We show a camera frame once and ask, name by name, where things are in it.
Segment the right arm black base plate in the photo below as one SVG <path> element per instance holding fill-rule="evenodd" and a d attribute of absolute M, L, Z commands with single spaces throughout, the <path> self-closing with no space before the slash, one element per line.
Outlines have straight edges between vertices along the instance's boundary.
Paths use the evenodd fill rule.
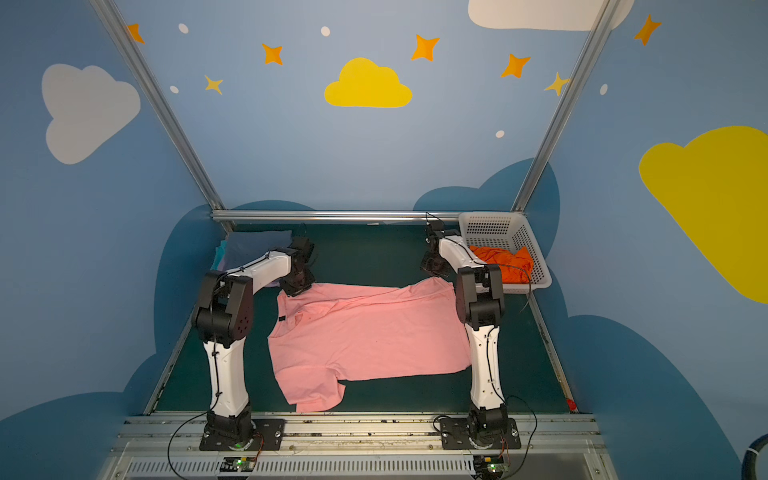
<path fill-rule="evenodd" d="M 508 430 L 486 439 L 473 440 L 467 418 L 439 415 L 432 421 L 432 427 L 437 432 L 444 450 L 519 450 L 522 442 L 517 424 L 514 419 L 508 421 Z"/>

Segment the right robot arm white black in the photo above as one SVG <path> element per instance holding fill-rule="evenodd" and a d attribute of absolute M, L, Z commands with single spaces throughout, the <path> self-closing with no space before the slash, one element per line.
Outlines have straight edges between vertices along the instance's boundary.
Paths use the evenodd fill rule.
<path fill-rule="evenodd" d="M 480 260 L 459 235 L 431 232 L 421 268 L 433 275 L 455 274 L 456 311 L 470 346 L 471 389 L 468 437 L 487 448 L 509 432 L 508 409 L 501 386 L 498 338 L 505 313 L 502 272 Z"/>

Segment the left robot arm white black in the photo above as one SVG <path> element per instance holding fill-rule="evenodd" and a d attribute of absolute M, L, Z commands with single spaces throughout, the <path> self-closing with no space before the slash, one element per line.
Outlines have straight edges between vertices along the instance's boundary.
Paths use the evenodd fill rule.
<path fill-rule="evenodd" d="M 254 320 L 253 296 L 277 283 L 296 296 L 314 283 L 314 244 L 296 237 L 244 264 L 205 274 L 192 327 L 207 354 L 211 400 L 205 413 L 203 450 L 245 450 L 256 438 L 244 375 L 244 347 Z"/>

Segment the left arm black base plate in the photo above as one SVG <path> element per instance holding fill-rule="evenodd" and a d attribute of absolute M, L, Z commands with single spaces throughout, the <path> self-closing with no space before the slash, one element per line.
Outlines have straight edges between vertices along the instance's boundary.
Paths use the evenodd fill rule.
<path fill-rule="evenodd" d="M 242 452 L 277 451 L 281 447 L 285 421 L 251 419 L 243 433 L 225 432 L 206 426 L 199 443 L 200 451 Z"/>

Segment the white plastic laundry basket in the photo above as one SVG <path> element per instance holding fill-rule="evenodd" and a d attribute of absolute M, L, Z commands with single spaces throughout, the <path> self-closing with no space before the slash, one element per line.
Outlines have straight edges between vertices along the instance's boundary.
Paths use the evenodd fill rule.
<path fill-rule="evenodd" d="M 517 253 L 526 248 L 533 260 L 532 284 L 505 284 L 506 294 L 526 294 L 545 289 L 552 279 L 530 224 L 519 212 L 463 212 L 458 216 L 464 241 L 475 247 L 501 248 Z"/>

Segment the pink t shirt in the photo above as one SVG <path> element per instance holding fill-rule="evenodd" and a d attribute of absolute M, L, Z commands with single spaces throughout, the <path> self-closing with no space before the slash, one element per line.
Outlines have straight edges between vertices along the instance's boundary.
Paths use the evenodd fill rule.
<path fill-rule="evenodd" d="M 430 277 L 402 288 L 315 283 L 277 297 L 268 337 L 276 381 L 299 413 L 339 405 L 345 382 L 453 374 L 471 364 L 454 287 Z"/>

